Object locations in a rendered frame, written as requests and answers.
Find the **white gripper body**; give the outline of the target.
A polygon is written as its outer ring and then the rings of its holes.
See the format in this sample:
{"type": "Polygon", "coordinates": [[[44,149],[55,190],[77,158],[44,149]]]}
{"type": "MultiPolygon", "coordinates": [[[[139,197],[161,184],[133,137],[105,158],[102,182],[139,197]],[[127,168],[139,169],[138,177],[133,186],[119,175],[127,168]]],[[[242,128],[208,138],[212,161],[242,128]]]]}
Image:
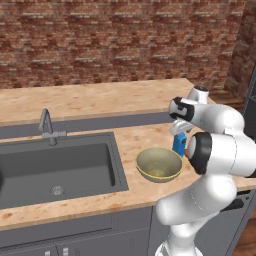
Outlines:
{"type": "Polygon", "coordinates": [[[170,133],[172,135],[178,135],[180,133],[189,133],[194,128],[194,125],[188,121],[177,119],[173,122],[172,128],[170,129],[170,133]]]}

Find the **olive green bowl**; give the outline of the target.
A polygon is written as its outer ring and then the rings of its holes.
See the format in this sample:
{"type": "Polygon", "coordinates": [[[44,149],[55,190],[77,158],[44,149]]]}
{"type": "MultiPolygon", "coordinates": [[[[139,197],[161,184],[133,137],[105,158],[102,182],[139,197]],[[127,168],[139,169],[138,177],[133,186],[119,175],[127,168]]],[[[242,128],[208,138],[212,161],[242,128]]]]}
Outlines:
{"type": "Polygon", "coordinates": [[[136,168],[148,181],[166,183],[180,175],[182,158],[168,148],[149,147],[137,155],[136,168]]]}

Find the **dark grey sink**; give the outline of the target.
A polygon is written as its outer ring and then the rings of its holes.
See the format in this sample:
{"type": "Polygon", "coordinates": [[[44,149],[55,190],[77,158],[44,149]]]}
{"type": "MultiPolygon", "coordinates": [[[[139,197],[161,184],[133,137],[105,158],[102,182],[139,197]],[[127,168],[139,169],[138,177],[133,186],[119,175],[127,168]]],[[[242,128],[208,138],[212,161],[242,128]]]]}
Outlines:
{"type": "Polygon", "coordinates": [[[127,189],[112,132],[0,144],[0,209],[127,189]]]}

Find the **dark tall appliance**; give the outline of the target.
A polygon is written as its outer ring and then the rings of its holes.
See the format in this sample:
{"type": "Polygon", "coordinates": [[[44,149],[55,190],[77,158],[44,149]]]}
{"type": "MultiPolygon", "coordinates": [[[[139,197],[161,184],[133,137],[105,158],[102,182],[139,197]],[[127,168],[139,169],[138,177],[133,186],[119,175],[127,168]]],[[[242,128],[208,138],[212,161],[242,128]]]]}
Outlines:
{"type": "Polygon", "coordinates": [[[250,78],[248,94],[242,114],[245,119],[244,132],[256,142],[256,64],[250,78]]]}

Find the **grey dishwasher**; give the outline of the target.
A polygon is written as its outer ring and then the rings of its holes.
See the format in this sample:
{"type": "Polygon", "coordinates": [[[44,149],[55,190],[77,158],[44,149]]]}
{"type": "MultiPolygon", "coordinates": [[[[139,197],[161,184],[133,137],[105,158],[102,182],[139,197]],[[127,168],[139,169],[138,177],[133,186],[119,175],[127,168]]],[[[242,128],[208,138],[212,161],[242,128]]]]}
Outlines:
{"type": "Polygon", "coordinates": [[[232,256],[235,246],[256,206],[256,190],[241,209],[220,212],[197,233],[196,247],[203,256],[232,256]]]}

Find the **grey tap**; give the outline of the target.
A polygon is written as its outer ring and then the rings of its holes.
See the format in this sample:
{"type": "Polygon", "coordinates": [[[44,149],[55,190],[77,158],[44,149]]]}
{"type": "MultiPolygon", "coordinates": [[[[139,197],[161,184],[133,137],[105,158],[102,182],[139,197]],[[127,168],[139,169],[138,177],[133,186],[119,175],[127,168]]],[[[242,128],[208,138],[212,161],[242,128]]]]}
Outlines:
{"type": "Polygon", "coordinates": [[[58,138],[67,136],[66,131],[55,132],[53,130],[50,113],[47,108],[42,110],[38,130],[42,133],[43,139],[49,140],[49,144],[51,146],[55,146],[57,144],[58,138]]]}

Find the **grey cupboard door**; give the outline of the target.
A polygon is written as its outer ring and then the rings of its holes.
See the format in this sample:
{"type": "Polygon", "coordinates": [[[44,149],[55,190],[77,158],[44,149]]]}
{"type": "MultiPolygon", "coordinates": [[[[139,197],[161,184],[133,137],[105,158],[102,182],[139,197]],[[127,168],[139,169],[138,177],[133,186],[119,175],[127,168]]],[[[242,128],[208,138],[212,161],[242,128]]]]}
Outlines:
{"type": "Polygon", "coordinates": [[[147,256],[149,229],[57,244],[59,256],[68,247],[68,256],[147,256]]]}
{"type": "Polygon", "coordinates": [[[45,251],[50,251],[51,256],[58,256],[58,252],[55,246],[4,252],[0,253],[0,256],[45,256],[45,251]]]}

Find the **grey false drawer front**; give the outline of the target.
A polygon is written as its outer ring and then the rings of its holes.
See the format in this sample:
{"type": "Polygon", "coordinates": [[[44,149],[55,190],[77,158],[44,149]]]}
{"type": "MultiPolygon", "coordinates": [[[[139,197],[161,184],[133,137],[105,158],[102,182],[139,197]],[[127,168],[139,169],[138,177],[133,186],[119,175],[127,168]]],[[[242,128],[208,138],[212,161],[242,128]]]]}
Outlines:
{"type": "Polygon", "coordinates": [[[112,228],[110,214],[0,231],[0,248],[112,228]]]}

